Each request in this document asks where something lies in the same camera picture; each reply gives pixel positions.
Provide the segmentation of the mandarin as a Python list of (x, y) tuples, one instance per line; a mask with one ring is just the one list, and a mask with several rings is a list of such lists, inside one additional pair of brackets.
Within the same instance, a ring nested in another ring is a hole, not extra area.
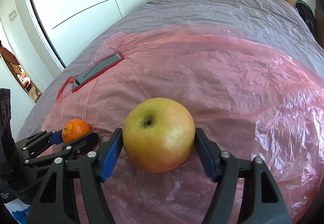
[(62, 140), (65, 144), (68, 144), (88, 134), (90, 131), (90, 126), (85, 121), (72, 119), (63, 126)]

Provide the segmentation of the yellow-red apple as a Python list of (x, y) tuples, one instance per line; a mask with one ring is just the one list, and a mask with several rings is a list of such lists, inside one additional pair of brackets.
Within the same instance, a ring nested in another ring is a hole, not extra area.
[(190, 155), (195, 123), (180, 103), (166, 98), (148, 99), (124, 120), (123, 145), (133, 165), (162, 173), (181, 165)]

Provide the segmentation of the smartphone in red case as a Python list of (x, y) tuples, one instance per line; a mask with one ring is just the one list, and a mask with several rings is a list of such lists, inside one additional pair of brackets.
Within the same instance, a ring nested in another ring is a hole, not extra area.
[(56, 100), (60, 98), (65, 87), (68, 84), (72, 85), (72, 92), (75, 92), (78, 89), (82, 88), (87, 83), (89, 83), (90, 81), (94, 80), (96, 77), (106, 72), (108, 69), (111, 69), (112, 67), (117, 65), (123, 59), (124, 58), (121, 55), (121, 53), (115, 52), (114, 54), (109, 55), (107, 58), (103, 59), (102, 61), (95, 63), (91, 67), (88, 67), (88, 69), (86, 69), (82, 73), (76, 76), (70, 76), (59, 89), (56, 96)]

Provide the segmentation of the grey bed cover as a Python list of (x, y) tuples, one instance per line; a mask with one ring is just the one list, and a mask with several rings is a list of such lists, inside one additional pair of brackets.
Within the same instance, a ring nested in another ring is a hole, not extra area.
[(284, 0), (148, 0), (136, 11), (101, 31), (47, 87), (18, 132), (18, 140), (41, 130), (67, 77), (79, 74), (108, 38), (173, 26), (201, 25), (218, 35), (243, 38), (282, 50), (323, 75), (323, 48), (297, 9)]

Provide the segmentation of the wooden drawer cabinet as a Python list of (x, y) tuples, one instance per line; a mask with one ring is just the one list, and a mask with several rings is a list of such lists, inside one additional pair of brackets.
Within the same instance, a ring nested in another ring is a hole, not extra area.
[(315, 10), (316, 41), (324, 49), (324, 13)]

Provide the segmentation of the black backpack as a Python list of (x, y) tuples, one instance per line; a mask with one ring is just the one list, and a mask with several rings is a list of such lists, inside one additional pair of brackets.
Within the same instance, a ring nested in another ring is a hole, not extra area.
[(314, 13), (312, 12), (310, 6), (302, 0), (298, 0), (296, 2), (295, 7), (296, 7), (300, 17), (303, 19), (305, 24), (308, 26), (308, 29), (310, 30), (312, 35), (314, 37), (316, 37), (316, 32), (317, 32), (316, 20), (315, 20)]

